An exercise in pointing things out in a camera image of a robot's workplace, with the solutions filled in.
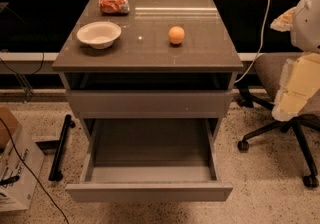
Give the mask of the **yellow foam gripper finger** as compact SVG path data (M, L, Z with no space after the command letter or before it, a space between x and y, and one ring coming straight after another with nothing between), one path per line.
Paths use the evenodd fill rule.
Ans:
M272 116L278 121L297 117L320 89L320 54L304 52L283 66Z
M296 8L292 7L278 16L272 21L270 28L279 32L290 31L295 10Z

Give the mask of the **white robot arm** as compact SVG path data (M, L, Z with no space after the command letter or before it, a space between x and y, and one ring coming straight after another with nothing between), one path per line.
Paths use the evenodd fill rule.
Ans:
M303 51L297 60L285 62L272 110L276 120L289 121L320 89L320 0L300 0L271 28L289 31L292 45Z

